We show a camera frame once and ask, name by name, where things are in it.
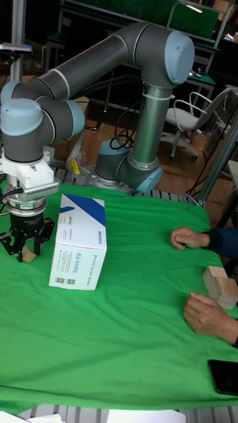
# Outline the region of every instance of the robotic arm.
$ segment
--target robotic arm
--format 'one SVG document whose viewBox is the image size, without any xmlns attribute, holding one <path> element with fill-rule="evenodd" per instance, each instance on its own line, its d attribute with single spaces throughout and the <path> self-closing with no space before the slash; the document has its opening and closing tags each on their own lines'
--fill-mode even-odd
<svg viewBox="0 0 238 423">
<path fill-rule="evenodd" d="M 134 149 L 128 153 L 128 149 L 111 149 L 109 142 L 104 142 L 95 172 L 102 180 L 119 180 L 148 192 L 162 174 L 156 154 L 173 88 L 186 80 L 193 61 L 189 37 L 142 22 L 120 29 L 38 79 L 5 85 L 1 93 L 0 173 L 7 174 L 3 201 L 10 211 L 11 229 L 0 241 L 10 254 L 19 254 L 21 260 L 24 242 L 33 237 L 39 254 L 54 227 L 50 219 L 43 219 L 44 197 L 57 192 L 60 182 L 48 166 L 43 146 L 83 129 L 83 111 L 69 98 L 122 63 L 141 69 L 144 93 Z M 22 228 L 24 238 L 19 235 Z M 15 238 L 13 246 L 11 236 Z"/>
</svg>

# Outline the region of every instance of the smartphone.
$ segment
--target smartphone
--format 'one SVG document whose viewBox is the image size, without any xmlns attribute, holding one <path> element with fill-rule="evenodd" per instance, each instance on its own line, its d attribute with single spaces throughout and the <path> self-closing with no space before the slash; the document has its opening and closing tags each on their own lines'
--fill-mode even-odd
<svg viewBox="0 0 238 423">
<path fill-rule="evenodd" d="M 238 395 L 238 362 L 209 360 L 214 385 L 219 394 Z"/>
</svg>

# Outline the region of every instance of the small wooden block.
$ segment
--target small wooden block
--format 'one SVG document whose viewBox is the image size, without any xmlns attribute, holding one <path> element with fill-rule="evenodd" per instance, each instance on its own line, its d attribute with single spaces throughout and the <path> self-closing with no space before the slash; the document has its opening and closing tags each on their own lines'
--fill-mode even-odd
<svg viewBox="0 0 238 423">
<path fill-rule="evenodd" d="M 24 262 L 30 263 L 30 262 L 32 262 L 32 260 L 34 260 L 35 257 L 36 257 L 36 254 L 34 253 L 32 248 L 30 248 L 26 245 L 23 246 L 23 248 L 22 248 L 22 260 Z"/>
<path fill-rule="evenodd" d="M 232 309 L 238 302 L 238 287 L 234 279 L 213 278 L 208 293 L 223 309 Z"/>
<path fill-rule="evenodd" d="M 202 275 L 206 288 L 213 280 L 213 278 L 227 278 L 225 269 L 223 267 L 208 266 Z"/>
</svg>

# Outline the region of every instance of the human hand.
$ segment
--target human hand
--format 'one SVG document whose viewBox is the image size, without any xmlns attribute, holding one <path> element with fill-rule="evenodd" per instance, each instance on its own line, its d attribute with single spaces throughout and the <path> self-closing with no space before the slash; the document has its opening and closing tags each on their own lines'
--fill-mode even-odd
<svg viewBox="0 0 238 423">
<path fill-rule="evenodd" d="M 195 232 L 189 227 L 181 226 L 171 231 L 169 242 L 178 251 L 182 251 L 184 246 L 196 249 L 198 247 L 207 247 L 210 244 L 210 236 L 206 233 Z"/>
<path fill-rule="evenodd" d="M 212 298 L 190 292 L 184 307 L 184 318 L 198 334 L 218 336 L 230 344 L 238 337 L 238 321 L 230 317 Z"/>
</svg>

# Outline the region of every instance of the office chair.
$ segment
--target office chair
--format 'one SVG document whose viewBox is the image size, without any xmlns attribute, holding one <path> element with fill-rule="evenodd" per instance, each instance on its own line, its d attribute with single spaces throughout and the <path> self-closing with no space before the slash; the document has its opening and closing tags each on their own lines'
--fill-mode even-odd
<svg viewBox="0 0 238 423">
<path fill-rule="evenodd" d="M 201 128 L 209 119 L 212 112 L 218 107 L 218 105 L 222 102 L 222 100 L 225 98 L 225 96 L 228 94 L 229 88 L 226 88 L 226 90 L 222 91 L 213 101 L 209 100 L 208 98 L 204 97 L 203 95 L 199 93 L 192 92 L 189 94 L 189 102 L 183 101 L 183 100 L 176 100 L 173 104 L 173 107 L 169 108 L 167 111 L 167 115 L 165 118 L 165 121 L 175 125 L 178 130 L 176 134 L 170 134 L 169 132 L 163 132 L 161 141 L 168 141 L 173 144 L 172 153 L 170 156 L 170 160 L 175 160 L 175 151 L 177 148 L 177 145 L 181 145 L 182 147 L 186 147 L 188 150 L 190 150 L 193 153 L 193 156 L 191 159 L 193 161 L 197 160 L 198 158 L 198 152 L 190 145 L 190 142 L 192 142 L 192 139 L 196 133 L 196 130 L 198 128 Z M 198 95 L 199 97 L 202 97 L 204 100 L 209 102 L 209 105 L 204 109 L 200 109 L 197 106 L 194 106 L 192 104 L 192 95 Z M 178 102 L 187 104 L 190 107 L 190 112 L 186 112 L 185 110 L 181 108 L 177 108 L 176 105 Z M 200 111 L 200 117 L 197 118 L 194 116 L 193 111 L 194 109 Z M 192 135 L 191 138 L 185 138 L 181 137 L 181 132 L 185 131 L 191 131 Z"/>
</svg>

